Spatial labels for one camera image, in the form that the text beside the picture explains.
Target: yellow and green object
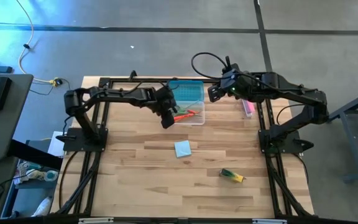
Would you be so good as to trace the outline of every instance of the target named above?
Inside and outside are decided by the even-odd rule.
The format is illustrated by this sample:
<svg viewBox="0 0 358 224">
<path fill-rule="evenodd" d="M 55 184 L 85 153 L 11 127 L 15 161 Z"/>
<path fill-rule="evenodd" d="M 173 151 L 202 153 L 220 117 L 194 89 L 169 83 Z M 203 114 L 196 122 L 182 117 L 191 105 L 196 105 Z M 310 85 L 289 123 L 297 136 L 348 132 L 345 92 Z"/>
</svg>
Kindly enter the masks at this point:
<svg viewBox="0 0 358 224">
<path fill-rule="evenodd" d="M 242 181 L 245 179 L 245 177 L 235 173 L 235 172 L 231 172 L 227 169 L 221 169 L 221 171 L 219 172 L 219 175 L 221 175 L 222 177 L 227 177 L 235 182 L 238 183 L 242 183 Z"/>
</svg>

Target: white cable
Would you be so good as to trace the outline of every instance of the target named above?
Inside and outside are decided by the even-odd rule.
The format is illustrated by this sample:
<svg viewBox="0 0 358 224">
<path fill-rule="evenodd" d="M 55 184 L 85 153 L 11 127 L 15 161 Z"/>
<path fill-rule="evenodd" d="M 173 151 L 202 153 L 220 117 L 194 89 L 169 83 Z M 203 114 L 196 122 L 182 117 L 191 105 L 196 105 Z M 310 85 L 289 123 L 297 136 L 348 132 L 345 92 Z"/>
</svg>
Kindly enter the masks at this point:
<svg viewBox="0 0 358 224">
<path fill-rule="evenodd" d="M 29 14 L 28 14 L 27 11 L 24 9 L 24 7 L 22 6 L 22 4 L 19 2 L 19 0 L 16 0 L 16 1 L 17 1 L 17 3 L 19 3 L 20 7 L 23 9 L 24 13 L 26 14 L 27 18 L 29 18 L 29 21 L 30 21 L 30 25 L 31 25 L 31 37 L 30 37 L 29 41 L 27 41 L 27 43 L 26 43 L 27 45 L 29 45 L 30 42 L 31 42 L 31 40 L 32 40 L 32 38 L 33 38 L 33 36 L 34 36 L 34 26 L 33 26 L 33 24 L 32 24 L 32 21 L 31 21 L 31 18 L 30 18 L 30 16 L 29 16 Z M 20 56 L 19 56 L 19 61 L 18 61 L 18 63 L 19 63 L 19 68 L 20 68 L 20 70 L 22 70 L 23 74 L 27 74 L 27 72 L 25 72 L 24 69 L 23 69 L 23 67 L 22 67 L 22 59 L 23 59 L 23 54 L 24 54 L 25 50 L 26 50 L 26 48 L 23 46 L 23 51 L 22 51 L 22 53 L 20 54 Z M 53 82 L 51 83 L 51 81 L 53 81 L 53 80 L 41 80 L 41 79 L 38 79 L 38 78 L 34 78 L 34 80 L 35 80 L 35 81 L 38 81 L 38 82 L 45 82 L 45 83 L 53 84 Z"/>
</svg>

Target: black desk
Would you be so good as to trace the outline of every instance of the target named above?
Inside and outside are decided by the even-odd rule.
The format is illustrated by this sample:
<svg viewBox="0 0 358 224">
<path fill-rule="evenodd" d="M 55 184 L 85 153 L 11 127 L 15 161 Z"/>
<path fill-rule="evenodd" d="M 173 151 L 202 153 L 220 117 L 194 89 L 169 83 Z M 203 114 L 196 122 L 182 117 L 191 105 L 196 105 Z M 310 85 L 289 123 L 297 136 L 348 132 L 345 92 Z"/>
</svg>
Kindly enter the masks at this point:
<svg viewBox="0 0 358 224">
<path fill-rule="evenodd" d="M 0 159 L 14 156 L 60 169 L 62 159 L 12 139 L 32 83 L 32 75 L 1 75 L 12 80 L 4 108 L 0 111 Z"/>
</svg>

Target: white paper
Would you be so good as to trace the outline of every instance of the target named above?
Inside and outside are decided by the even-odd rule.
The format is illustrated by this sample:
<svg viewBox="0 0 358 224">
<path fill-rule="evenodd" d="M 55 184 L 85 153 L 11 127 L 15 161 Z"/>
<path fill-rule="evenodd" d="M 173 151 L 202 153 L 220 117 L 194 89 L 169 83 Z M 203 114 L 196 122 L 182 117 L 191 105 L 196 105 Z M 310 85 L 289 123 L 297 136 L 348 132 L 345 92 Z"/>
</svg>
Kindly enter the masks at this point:
<svg viewBox="0 0 358 224">
<path fill-rule="evenodd" d="M 57 140 L 56 136 L 62 135 L 61 131 L 54 131 L 52 140 L 50 141 L 50 145 L 48 148 L 48 153 L 54 156 L 64 156 L 63 147 L 65 145 L 61 140 Z"/>
</svg>

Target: paper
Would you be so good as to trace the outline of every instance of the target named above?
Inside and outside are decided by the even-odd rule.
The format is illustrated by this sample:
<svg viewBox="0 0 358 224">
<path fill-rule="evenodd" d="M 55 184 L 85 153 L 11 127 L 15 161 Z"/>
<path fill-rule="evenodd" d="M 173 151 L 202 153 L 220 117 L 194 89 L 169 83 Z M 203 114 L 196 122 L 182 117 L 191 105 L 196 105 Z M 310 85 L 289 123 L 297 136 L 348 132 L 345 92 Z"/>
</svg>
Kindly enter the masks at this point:
<svg viewBox="0 0 358 224">
<path fill-rule="evenodd" d="M 175 142 L 175 152 L 177 154 L 177 158 L 191 155 L 190 142 Z"/>
<path fill-rule="evenodd" d="M 50 145 L 48 148 L 48 153 L 54 156 L 64 156 L 63 147 L 65 145 L 61 140 L 57 140 L 56 136 L 62 135 L 61 131 L 54 131 L 52 139 L 50 140 Z"/>
</svg>

